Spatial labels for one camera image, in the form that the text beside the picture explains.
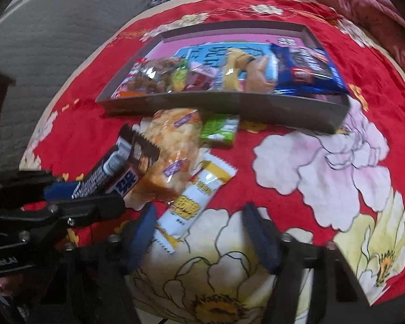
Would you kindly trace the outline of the dark Snickers bar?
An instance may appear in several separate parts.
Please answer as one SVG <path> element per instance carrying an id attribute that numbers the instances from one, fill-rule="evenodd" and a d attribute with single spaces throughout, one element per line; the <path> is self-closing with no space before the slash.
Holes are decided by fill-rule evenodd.
<path id="1" fill-rule="evenodd" d="M 125 124 L 115 145 L 96 163 L 72 193 L 73 198 L 117 194 L 124 197 L 158 161 L 160 148 Z"/>

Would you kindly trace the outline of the white yellow wafer bar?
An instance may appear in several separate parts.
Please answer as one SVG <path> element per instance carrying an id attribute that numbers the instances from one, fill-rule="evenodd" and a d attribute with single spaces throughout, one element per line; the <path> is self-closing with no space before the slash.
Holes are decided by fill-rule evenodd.
<path id="1" fill-rule="evenodd" d="M 229 182 L 238 169 L 223 159 L 207 153 L 191 183 L 156 222 L 154 240 L 168 253 L 175 252 L 196 219 L 208 206 L 218 190 Z"/>

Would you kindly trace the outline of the yellow rice cracker bag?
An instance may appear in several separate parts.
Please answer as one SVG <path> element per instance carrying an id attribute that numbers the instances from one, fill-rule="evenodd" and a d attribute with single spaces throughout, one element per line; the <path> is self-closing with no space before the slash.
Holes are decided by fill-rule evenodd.
<path id="1" fill-rule="evenodd" d="M 127 208 L 138 211 L 151 200 L 168 203 L 186 189 L 200 159 L 202 127 L 200 113 L 192 108 L 159 110 L 140 122 L 140 133 L 160 148 L 160 155 L 123 198 Z"/>

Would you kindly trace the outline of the red panda candy pack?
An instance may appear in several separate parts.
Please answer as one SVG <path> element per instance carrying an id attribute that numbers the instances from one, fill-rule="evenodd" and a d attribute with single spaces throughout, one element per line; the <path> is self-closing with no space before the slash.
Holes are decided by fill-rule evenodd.
<path id="1" fill-rule="evenodd" d="M 121 97 L 137 96 L 146 92 L 146 86 L 143 84 L 143 69 L 148 63 L 146 58 L 137 59 L 126 77 L 111 95 L 111 99 Z"/>

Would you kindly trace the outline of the orange-edged clear biscuit bag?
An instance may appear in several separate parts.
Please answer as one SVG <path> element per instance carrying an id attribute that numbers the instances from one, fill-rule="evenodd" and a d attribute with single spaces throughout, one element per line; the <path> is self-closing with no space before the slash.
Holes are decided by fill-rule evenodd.
<path id="1" fill-rule="evenodd" d="M 177 57 L 148 59 L 148 63 L 143 69 L 143 84 L 146 86 L 144 94 L 158 94 L 171 91 L 171 75 L 181 60 L 181 58 Z"/>

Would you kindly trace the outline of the small purple candy box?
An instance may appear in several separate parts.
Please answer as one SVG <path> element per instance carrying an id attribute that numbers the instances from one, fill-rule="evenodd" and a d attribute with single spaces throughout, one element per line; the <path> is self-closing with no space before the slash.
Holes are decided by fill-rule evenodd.
<path id="1" fill-rule="evenodd" d="M 215 67 L 209 67 L 199 62 L 189 62 L 184 90 L 208 90 L 217 76 L 217 72 L 218 69 Z"/>

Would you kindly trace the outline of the orange clear snack pack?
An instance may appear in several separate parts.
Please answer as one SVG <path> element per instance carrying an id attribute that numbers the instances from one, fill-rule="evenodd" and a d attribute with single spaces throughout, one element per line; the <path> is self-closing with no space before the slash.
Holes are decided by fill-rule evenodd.
<path id="1" fill-rule="evenodd" d="M 271 56 L 252 59 L 246 67 L 245 92 L 272 94 L 276 85 L 275 75 Z"/>

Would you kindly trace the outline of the blue Oreo cookie pack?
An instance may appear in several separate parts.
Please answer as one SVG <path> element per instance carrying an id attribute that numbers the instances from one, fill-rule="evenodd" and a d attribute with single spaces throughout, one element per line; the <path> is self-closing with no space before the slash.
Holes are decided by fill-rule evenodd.
<path id="1" fill-rule="evenodd" d="M 349 94 L 338 69 L 324 49 L 272 44 L 271 52 L 277 59 L 276 94 Z"/>

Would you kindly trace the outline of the yellow Alpenliebe candy pack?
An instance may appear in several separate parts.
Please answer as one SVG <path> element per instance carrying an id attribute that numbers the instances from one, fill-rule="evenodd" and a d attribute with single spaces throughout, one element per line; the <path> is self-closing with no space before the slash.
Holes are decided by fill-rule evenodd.
<path id="1" fill-rule="evenodd" d="M 222 65 L 219 67 L 214 79 L 212 89 L 223 92 L 242 92 L 244 87 L 239 76 L 246 70 L 247 64 L 254 59 L 250 53 L 237 48 L 228 48 L 224 55 Z"/>

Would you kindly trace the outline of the corn shaped lollipop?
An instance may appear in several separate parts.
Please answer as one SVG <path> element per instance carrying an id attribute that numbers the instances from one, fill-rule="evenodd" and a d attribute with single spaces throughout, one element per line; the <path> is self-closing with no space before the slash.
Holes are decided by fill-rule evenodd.
<path id="1" fill-rule="evenodd" d="M 171 75 L 170 88 L 173 92 L 182 92 L 186 87 L 188 77 L 188 62 L 181 60 L 178 62 L 175 71 Z"/>

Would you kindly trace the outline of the red floral blanket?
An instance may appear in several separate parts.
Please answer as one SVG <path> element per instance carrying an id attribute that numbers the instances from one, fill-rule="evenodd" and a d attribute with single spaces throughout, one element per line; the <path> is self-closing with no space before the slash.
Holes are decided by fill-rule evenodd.
<path id="1" fill-rule="evenodd" d="M 149 248 L 129 278 L 138 308 L 178 323 L 257 323 L 274 278 L 241 227 L 239 208 L 249 200 L 300 241 L 335 241 L 374 308 L 405 299 L 405 82 L 381 52 L 338 30 L 335 16 L 293 0 L 187 3 L 130 22 L 60 93 L 21 166 L 78 180 L 123 123 L 103 114 L 96 95 L 162 32 L 244 19 L 302 22 L 328 48 L 352 92 L 333 135 L 249 122 L 232 148 L 214 149 L 237 175 L 175 253 Z"/>

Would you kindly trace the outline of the green small snack pack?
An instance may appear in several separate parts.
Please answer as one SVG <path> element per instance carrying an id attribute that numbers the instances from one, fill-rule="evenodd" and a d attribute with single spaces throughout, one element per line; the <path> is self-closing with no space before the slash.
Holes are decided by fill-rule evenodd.
<path id="1" fill-rule="evenodd" d="M 212 113 L 206 119 L 200 134 L 202 143 L 232 147 L 240 124 L 240 118 L 232 114 Z"/>

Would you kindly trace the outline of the grey box lid tray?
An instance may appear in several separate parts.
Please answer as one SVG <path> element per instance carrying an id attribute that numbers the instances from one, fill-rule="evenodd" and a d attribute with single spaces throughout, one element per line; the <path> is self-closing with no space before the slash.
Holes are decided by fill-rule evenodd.
<path id="1" fill-rule="evenodd" d="M 335 132 L 349 92 L 311 30 L 281 21 L 223 21 L 151 37 L 104 87 L 111 114 L 194 107 Z"/>

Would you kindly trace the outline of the pink book in tray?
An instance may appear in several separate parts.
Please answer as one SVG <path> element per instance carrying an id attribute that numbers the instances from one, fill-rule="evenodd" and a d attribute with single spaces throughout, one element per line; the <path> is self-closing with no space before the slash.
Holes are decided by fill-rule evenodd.
<path id="1" fill-rule="evenodd" d="M 162 39 L 144 50 L 136 57 L 141 59 L 160 59 L 164 57 L 177 57 L 197 62 L 207 67 L 217 68 L 222 63 L 224 53 L 229 48 L 240 49 L 252 56 L 263 56 L 270 52 L 270 44 L 280 46 L 300 46 L 320 48 L 318 42 L 309 38 L 308 34 L 298 36 L 286 36 L 281 34 L 220 34 L 192 37 L 185 35 L 176 40 Z"/>

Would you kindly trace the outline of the beige bed sheet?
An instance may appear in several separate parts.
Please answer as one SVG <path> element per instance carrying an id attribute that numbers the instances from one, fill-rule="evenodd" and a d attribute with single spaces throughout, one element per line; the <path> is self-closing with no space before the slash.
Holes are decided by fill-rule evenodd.
<path id="1" fill-rule="evenodd" d="M 363 106 L 393 102 L 395 109 L 405 108 L 405 70 L 370 29 L 372 21 L 361 23 L 341 7 L 331 7 L 322 0 L 172 0 L 138 14 L 97 48 L 52 98 L 41 120 L 55 110 L 66 110 L 86 94 L 97 94 L 102 82 L 84 86 L 83 80 L 97 71 L 105 72 L 109 66 L 121 65 L 152 37 L 185 26 L 244 18 L 305 24 L 331 55 L 341 52 L 337 59 L 344 69 L 358 67 L 347 77 L 347 85 Z"/>

